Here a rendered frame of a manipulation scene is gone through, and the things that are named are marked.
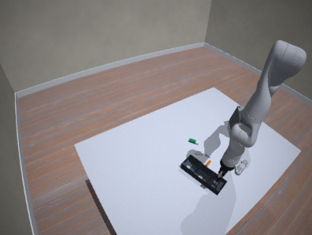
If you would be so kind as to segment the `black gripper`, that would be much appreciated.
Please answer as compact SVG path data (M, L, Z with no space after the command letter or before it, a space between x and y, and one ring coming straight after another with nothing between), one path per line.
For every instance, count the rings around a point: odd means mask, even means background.
M220 170L218 171L218 174L216 176L216 180L217 181L220 181L223 176L228 172L228 171L231 171L231 170L234 170L234 167L228 167L226 166L223 162L222 162L222 159L220 161L220 165L221 165L221 168ZM223 174L224 173L224 174ZM217 179L218 178L218 179Z

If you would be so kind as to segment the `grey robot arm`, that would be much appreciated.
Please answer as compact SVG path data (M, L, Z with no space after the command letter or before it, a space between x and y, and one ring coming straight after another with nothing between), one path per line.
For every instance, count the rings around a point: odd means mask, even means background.
M234 124L228 148L222 156L222 162L226 166L234 167L235 175L239 176L248 164L246 159L240 158L245 147L254 146L261 123L269 111L271 97L286 79L301 70L305 62L306 52L303 49L281 40L273 44L256 91L242 110L242 116L251 129L242 123Z

